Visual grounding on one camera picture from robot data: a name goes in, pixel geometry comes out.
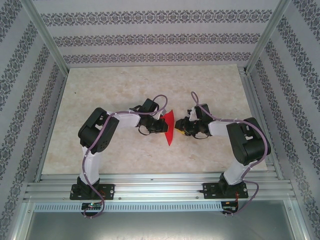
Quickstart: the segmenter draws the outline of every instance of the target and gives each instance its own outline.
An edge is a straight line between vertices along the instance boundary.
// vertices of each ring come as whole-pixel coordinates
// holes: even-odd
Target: black mounting plate
[[[239,199],[247,199],[249,197],[247,186],[244,182],[241,182],[239,185],[237,184],[237,189],[235,192],[230,194],[222,194],[219,191],[219,183],[218,182],[205,182],[202,184],[202,191],[204,199],[235,199],[236,193],[238,193]]]
[[[100,200],[100,197],[95,194],[93,198],[88,198],[87,196],[78,195],[75,193],[76,189],[79,187],[78,184],[73,184],[71,187],[70,200]],[[115,195],[115,185],[114,184],[99,184],[98,192],[102,194],[104,200],[113,200]]]

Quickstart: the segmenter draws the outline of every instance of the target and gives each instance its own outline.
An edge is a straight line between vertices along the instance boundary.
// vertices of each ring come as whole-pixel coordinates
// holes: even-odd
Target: beige floor panel
[[[82,149],[78,131],[93,110],[115,112],[168,97],[175,119],[195,106],[190,92],[220,118],[251,116],[236,65],[72,68],[50,140],[42,174],[78,174]],[[160,106],[163,99],[158,99]],[[100,173],[223,172],[233,161],[226,137],[197,140],[176,130],[168,146],[162,133],[143,136],[138,128],[117,129],[103,152]],[[266,170],[263,162],[256,170]]]

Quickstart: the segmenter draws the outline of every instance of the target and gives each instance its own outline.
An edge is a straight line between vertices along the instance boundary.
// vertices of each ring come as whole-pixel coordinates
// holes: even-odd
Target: patterned wallpaper
[[[35,0],[69,67],[245,66],[279,0]]]
[[[281,170],[320,239],[320,1],[293,0],[251,72]]]
[[[0,3],[0,239],[33,182],[65,77],[18,0]]]

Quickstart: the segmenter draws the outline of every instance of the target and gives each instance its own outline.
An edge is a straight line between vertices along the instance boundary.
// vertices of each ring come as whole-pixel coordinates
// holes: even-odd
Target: red object
[[[174,111],[171,110],[164,116],[160,117],[161,119],[164,119],[165,123],[168,125],[168,131],[165,132],[165,137],[166,140],[169,144],[169,146],[172,143],[172,139],[174,138],[174,129],[175,129],[175,116],[174,116]]]

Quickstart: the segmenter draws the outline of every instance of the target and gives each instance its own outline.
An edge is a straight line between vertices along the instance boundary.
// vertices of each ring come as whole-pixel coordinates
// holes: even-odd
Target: white robotic arm
[[[210,113],[207,104],[201,104],[201,107]],[[204,183],[203,191],[206,191],[204,192],[204,198],[206,196],[210,199],[234,198],[235,193],[246,186],[242,179],[244,173],[264,155],[265,145],[262,136],[244,123],[213,120],[199,106],[195,106],[187,112],[189,116],[178,120],[175,124],[176,129],[184,135],[196,139],[199,139],[196,137],[198,133],[206,134],[208,137],[228,137],[234,154],[232,165],[221,174],[218,184],[212,183],[211,188],[208,189],[208,186]],[[255,118],[250,117],[244,121],[261,131]],[[267,146],[267,154],[270,154],[271,148],[268,141]]]
[[[83,157],[80,175],[77,179],[77,184],[72,185],[70,199],[83,200],[95,199],[97,197],[93,188],[97,191],[104,192],[106,186],[110,184],[99,184],[99,166],[102,158],[102,151],[109,145],[116,129],[141,127],[144,126],[148,132],[151,133],[166,133],[169,129],[168,124],[164,118],[160,118],[165,114],[166,110],[158,111],[159,105],[151,99],[147,99],[143,105],[138,105],[131,108],[127,112],[113,113],[107,112],[102,108],[96,108],[81,129],[78,132],[80,144],[82,145]],[[100,129],[103,126],[104,131],[101,136]]]

